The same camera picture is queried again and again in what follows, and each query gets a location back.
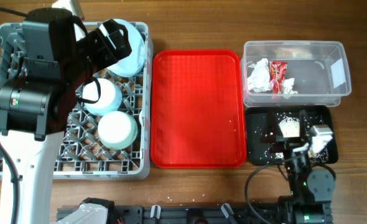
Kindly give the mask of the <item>white tissue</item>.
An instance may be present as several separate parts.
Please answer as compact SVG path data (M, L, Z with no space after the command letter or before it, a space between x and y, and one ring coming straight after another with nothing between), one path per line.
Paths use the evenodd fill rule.
M248 68L253 69L251 75L247 78L249 91L262 93L272 90L268 59L262 58L260 61L249 65Z
M293 90L295 78L288 78L282 81L282 93L283 94L298 94L298 91Z

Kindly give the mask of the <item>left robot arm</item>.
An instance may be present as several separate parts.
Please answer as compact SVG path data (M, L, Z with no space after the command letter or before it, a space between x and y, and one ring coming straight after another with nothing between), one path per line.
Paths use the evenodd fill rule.
M84 30L77 39L75 28ZM0 154L4 162L0 223L49 218L53 168L79 87L131 53L127 28L113 19L94 30L71 11L40 8L22 23L26 51L0 87Z

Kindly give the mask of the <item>mint green bowl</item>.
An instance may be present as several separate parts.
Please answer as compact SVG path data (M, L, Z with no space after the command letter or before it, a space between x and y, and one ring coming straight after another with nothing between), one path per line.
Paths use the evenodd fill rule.
M125 149L137 137L138 127L133 116L122 111L112 111L104 115L98 123L101 143L114 150Z

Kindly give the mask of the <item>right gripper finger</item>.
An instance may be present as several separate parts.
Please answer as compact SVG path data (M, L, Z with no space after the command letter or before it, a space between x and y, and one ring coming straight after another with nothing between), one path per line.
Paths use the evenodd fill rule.
M267 114L266 123L261 135L260 141L263 143L273 144L284 140L283 133L279 127L277 116L269 112Z
M299 137L303 140L308 140L306 118L308 118L306 110L299 111Z

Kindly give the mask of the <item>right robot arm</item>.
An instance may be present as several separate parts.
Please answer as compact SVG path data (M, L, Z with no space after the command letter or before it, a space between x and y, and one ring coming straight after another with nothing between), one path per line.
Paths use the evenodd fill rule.
M299 111L297 137L285 137L274 113L267 115L261 142L271 144L271 153L283 153L294 204L314 205L332 201L335 174L331 169L313 169L309 153L319 153L333 139L326 124L311 125L306 110Z

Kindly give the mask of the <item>red snack wrapper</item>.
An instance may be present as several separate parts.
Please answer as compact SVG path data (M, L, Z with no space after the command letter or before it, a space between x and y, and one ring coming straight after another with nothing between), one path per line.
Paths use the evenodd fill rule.
M270 85L272 87L272 92L278 94L282 90L282 81L287 70L287 62L283 61L271 61L269 63L269 75L270 75Z

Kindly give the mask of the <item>white plastic spoon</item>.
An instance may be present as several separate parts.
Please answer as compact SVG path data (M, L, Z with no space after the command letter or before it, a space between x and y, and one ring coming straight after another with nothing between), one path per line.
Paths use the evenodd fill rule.
M143 125L143 123L144 123L144 122L143 122L143 117L142 117L142 116L143 116L142 112L143 112L143 111L140 111L140 112L139 112L139 123L140 123L140 125Z

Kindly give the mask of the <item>rice and peanut shell waste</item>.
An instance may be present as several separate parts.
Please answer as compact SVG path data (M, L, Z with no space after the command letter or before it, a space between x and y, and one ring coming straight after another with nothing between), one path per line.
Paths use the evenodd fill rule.
M279 112L276 114L279 127L284 137L294 138L299 136L299 114L294 112ZM248 140L248 159L256 166L263 166L264 164L283 160L283 153L270 153L269 148L272 144L263 143L260 141L261 135L266 123L266 113L250 113L246 115L247 140ZM306 121L306 128L310 130L313 124L328 124L331 119L327 113L310 112L309 119ZM309 152L310 161L313 163L333 164L338 160L337 144L332 139L325 148L315 154Z

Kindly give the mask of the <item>light blue plate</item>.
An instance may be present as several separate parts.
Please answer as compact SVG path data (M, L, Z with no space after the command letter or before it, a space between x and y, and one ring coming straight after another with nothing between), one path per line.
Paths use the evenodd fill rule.
M120 77L133 77L143 69L146 49L145 42L141 33L130 22L122 19L114 20L128 30L128 40L131 46L131 53L128 57L109 66L108 70Z

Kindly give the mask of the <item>light blue small bowl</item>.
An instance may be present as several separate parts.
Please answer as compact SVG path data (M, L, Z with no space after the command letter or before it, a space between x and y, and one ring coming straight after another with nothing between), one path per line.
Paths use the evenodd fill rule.
M98 90L95 82L91 82L83 87L83 98L86 100L98 100L96 103L84 103L89 113L96 116L104 116L109 112L117 111L122 102L122 92L119 87L105 78L97 79L100 84L101 95L98 97Z

